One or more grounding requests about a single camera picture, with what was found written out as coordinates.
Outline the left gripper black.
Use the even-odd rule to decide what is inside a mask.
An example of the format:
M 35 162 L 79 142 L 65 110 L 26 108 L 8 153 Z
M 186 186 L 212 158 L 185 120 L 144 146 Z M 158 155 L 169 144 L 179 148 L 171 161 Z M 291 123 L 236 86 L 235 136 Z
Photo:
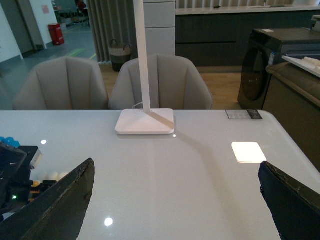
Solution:
M 31 203 L 57 183 L 55 180 L 31 179 L 31 170 L 40 162 L 42 153 L 37 146 L 12 147 L 0 142 L 0 220 Z M 40 186 L 33 188 L 33 181 Z

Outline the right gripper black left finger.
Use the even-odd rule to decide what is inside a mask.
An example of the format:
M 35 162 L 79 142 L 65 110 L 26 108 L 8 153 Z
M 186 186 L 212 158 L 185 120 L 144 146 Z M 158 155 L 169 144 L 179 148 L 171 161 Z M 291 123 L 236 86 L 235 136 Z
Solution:
M 0 224 L 2 240 L 75 240 L 93 194 L 95 163 L 88 158 Z

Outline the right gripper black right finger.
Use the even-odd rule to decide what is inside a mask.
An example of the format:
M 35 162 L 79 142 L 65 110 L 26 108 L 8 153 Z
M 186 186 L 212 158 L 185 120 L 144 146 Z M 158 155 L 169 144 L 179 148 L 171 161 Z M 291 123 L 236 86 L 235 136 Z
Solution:
M 282 240 L 320 238 L 320 194 L 264 161 L 258 170 L 260 192 Z

